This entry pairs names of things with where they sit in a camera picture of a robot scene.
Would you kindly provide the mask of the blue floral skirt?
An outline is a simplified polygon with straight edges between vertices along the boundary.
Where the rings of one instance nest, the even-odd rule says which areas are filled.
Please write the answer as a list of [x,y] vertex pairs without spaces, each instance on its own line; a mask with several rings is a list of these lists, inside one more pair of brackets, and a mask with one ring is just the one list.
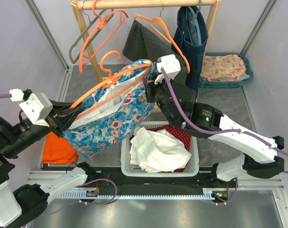
[[109,87],[100,87],[81,105],[84,111],[65,130],[64,139],[80,156],[90,158],[123,140],[153,110],[146,100],[142,78],[155,72],[150,60],[139,59],[119,70]]

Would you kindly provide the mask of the orange hanger of floral skirt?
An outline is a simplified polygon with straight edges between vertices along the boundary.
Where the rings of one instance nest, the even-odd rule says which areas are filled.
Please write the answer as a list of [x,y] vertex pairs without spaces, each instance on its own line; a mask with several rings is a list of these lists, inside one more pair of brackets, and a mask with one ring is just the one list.
[[104,105],[105,103],[109,102],[111,99],[115,98],[116,96],[120,95],[122,92],[125,92],[128,88],[130,88],[131,86],[136,85],[137,83],[139,83],[147,74],[148,71],[151,70],[152,68],[152,63],[145,63],[145,64],[140,64],[134,67],[131,67],[129,69],[123,70],[122,72],[116,73],[116,74],[112,74],[110,69],[106,69],[104,68],[104,61],[110,56],[110,55],[117,55],[118,58],[121,58],[121,54],[118,51],[109,51],[107,52],[101,59],[100,62],[100,68],[108,73],[108,77],[102,81],[101,83],[99,83],[98,85],[92,87],[91,89],[89,89],[86,93],[84,93],[82,96],[80,96],[72,105],[70,108],[74,108],[77,105],[79,105],[84,99],[86,99],[89,95],[91,95],[95,90],[99,89],[100,87],[109,87],[111,85],[113,85],[114,83],[116,83],[118,81],[118,79],[120,78],[121,75],[126,74],[130,71],[142,68],[142,67],[146,67],[146,71],[144,72],[144,74],[142,75],[142,77],[140,79],[138,79],[137,81],[135,81],[134,83],[132,83],[130,86],[122,89],[121,91],[119,91],[117,94],[111,96],[110,98],[108,98],[107,100],[105,100],[104,102],[102,102],[101,104],[95,106],[92,110],[88,110],[85,113],[83,113],[82,115],[79,115],[76,120],[81,119],[82,117],[88,115],[90,112],[96,110],[97,108],[99,108],[100,106]]

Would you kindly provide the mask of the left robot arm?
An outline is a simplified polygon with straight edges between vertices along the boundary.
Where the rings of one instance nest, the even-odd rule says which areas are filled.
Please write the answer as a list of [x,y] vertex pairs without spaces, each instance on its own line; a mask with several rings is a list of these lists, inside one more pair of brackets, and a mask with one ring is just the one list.
[[91,187],[96,182],[93,168],[86,162],[45,184],[25,184],[15,191],[9,186],[9,173],[15,168],[10,159],[53,132],[63,136],[77,115],[84,110],[78,105],[51,101],[45,120],[47,126],[33,124],[29,118],[19,119],[15,126],[0,116],[0,227],[21,228],[41,215],[49,203],[73,187]]

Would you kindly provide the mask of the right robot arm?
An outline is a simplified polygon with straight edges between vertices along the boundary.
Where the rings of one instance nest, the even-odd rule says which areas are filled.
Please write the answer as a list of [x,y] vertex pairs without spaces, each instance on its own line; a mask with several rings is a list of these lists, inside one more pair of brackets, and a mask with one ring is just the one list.
[[210,183],[222,186],[234,178],[249,175],[270,179],[284,171],[284,159],[278,156],[284,138],[261,136],[230,119],[219,109],[194,100],[195,91],[173,80],[156,83],[143,79],[146,100],[156,103],[168,124],[182,128],[196,138],[210,139],[229,145],[242,154],[212,167]]

